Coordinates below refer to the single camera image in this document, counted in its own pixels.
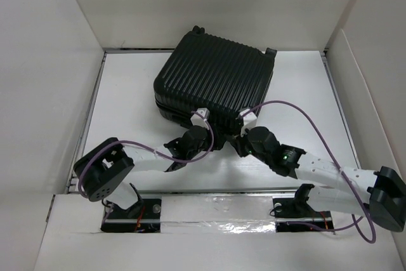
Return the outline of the black ribbed hard-shell suitcase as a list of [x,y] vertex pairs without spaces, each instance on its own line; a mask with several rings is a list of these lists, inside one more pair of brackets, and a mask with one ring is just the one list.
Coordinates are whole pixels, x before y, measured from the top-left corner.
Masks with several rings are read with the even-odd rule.
[[194,26],[154,80],[162,117],[189,126],[191,112],[210,111],[212,127],[238,133],[241,110],[261,104],[273,76],[277,50],[257,48],[214,36]]

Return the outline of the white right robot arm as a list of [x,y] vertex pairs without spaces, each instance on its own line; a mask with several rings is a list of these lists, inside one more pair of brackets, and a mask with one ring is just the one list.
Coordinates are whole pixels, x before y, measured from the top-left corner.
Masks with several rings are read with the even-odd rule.
[[230,143],[240,157],[251,155],[274,173],[303,180],[293,200],[295,212],[339,211],[369,215],[372,222],[392,232],[405,227],[405,182],[392,168],[379,171],[337,168],[303,149],[281,144],[266,127],[255,127]]

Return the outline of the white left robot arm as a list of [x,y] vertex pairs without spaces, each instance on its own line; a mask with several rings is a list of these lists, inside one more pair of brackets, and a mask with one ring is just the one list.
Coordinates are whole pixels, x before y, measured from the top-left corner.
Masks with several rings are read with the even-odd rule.
[[136,171],[170,173],[204,158],[214,145],[211,128],[192,126],[182,137],[158,150],[144,144],[111,137],[74,164],[77,188],[91,202],[107,201],[127,218],[136,218],[145,207],[139,191],[128,175]]

